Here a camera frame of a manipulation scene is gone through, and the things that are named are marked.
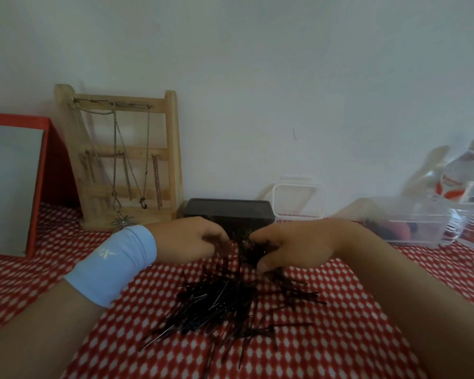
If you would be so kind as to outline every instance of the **black plastic box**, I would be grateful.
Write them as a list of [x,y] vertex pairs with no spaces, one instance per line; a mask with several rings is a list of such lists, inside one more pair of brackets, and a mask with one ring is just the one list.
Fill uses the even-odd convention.
[[269,201],[192,198],[184,208],[183,217],[197,216],[216,222],[230,236],[249,235],[275,221]]

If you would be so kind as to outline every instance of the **left hand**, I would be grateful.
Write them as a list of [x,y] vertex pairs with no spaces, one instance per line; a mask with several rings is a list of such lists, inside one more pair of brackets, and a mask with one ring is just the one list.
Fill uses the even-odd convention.
[[202,217],[153,223],[145,227],[155,237],[156,261],[161,263],[184,264],[208,258],[229,242],[220,225]]

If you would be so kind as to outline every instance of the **table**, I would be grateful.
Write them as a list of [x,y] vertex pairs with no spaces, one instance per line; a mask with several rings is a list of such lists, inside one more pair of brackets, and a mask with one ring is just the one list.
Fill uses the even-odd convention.
[[[77,210],[42,205],[33,259],[0,259],[0,326],[35,301],[108,233],[85,231]],[[459,243],[401,252],[474,303],[474,250]],[[142,271],[99,320],[75,354],[63,378],[201,378],[210,342],[205,335],[176,335],[142,352],[140,339],[174,304],[181,272],[188,280],[202,265],[154,264]],[[216,352],[209,378],[427,378],[400,331],[339,260],[312,270],[291,269],[320,292],[327,306],[307,303],[277,312],[282,322],[313,322],[277,331],[278,350],[268,338],[253,339],[238,369],[240,342],[224,364]],[[265,312],[276,298],[260,301]]]

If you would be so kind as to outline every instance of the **hand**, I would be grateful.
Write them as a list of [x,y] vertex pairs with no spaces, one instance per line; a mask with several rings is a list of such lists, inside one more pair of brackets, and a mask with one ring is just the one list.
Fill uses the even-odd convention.
[[213,256],[216,248],[228,244],[228,235],[220,225],[202,217],[177,219],[145,226],[155,237],[156,260],[183,264]]
[[355,226],[341,219],[274,223],[249,236],[256,243],[270,242],[278,249],[265,255],[257,265],[260,273],[277,267],[315,268],[346,247]]

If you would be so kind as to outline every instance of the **wooden jewelry stand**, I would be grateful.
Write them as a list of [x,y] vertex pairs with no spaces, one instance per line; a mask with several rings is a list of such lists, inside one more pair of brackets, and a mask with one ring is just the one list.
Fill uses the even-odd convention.
[[[55,85],[55,97],[62,112],[62,130],[70,163],[76,180],[77,191],[81,201],[83,219],[81,226],[88,230],[112,231],[110,224],[115,221],[116,211],[112,208],[114,199],[112,185],[107,182],[95,181],[90,170],[98,170],[92,152],[105,154],[109,157],[114,151],[113,146],[94,143],[82,119],[79,109],[108,110],[160,113],[165,114],[167,132],[167,148],[149,147],[149,157],[157,156],[158,161],[168,162],[168,190],[161,190],[163,206],[157,207],[157,192],[147,189],[145,198],[150,203],[147,209],[123,206],[123,215],[136,216],[137,224],[170,221],[178,217],[183,203],[181,174],[181,154],[179,146],[179,124],[177,116],[177,96],[175,91],[165,91],[165,98],[121,97],[113,95],[77,94],[70,85]],[[145,147],[117,146],[117,151],[126,153],[128,159],[145,159]],[[136,187],[117,185],[116,194],[121,200],[127,197],[141,198]]]

